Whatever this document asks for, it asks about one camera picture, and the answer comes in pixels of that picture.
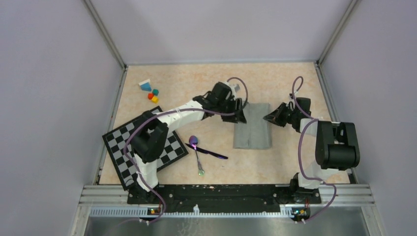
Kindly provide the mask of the grey cloth napkin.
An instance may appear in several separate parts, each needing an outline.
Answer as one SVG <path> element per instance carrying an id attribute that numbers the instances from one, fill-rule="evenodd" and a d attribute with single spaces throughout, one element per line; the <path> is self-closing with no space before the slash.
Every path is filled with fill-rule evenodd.
<path id="1" fill-rule="evenodd" d="M 246 123 L 237 123 L 234 126 L 233 148 L 259 150 L 271 148 L 271 130 L 268 122 L 264 120 L 269 113 L 269 103 L 249 103 L 243 109 Z"/>

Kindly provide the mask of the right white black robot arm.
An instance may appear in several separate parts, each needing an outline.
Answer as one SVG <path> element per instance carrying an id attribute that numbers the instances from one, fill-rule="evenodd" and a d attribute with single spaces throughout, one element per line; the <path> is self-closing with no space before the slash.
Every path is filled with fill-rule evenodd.
<path id="1" fill-rule="evenodd" d="M 290 181 L 289 198 L 301 203 L 330 176 L 356 167 L 360 162 L 356 127 L 351 122 L 312 121 L 311 100 L 299 97 L 289 103 L 281 103 L 264 120 L 284 127 L 287 124 L 302 134 L 316 138 L 315 161 L 306 169 L 301 168 Z"/>

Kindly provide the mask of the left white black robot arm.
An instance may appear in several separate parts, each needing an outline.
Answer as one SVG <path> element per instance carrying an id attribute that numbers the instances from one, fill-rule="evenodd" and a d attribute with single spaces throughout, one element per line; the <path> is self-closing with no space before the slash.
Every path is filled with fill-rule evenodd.
<path id="1" fill-rule="evenodd" d="M 238 85 L 231 85 L 229 81 L 218 82 L 212 90 L 193 97 L 182 106 L 157 114 L 145 111 L 140 115 L 122 153 L 136 168 L 139 197 L 145 203 L 157 199 L 157 159 L 164 150 L 168 134 L 213 115 L 221 116 L 223 122 L 246 123 L 243 109 L 248 98 L 239 98 L 238 89 Z"/>

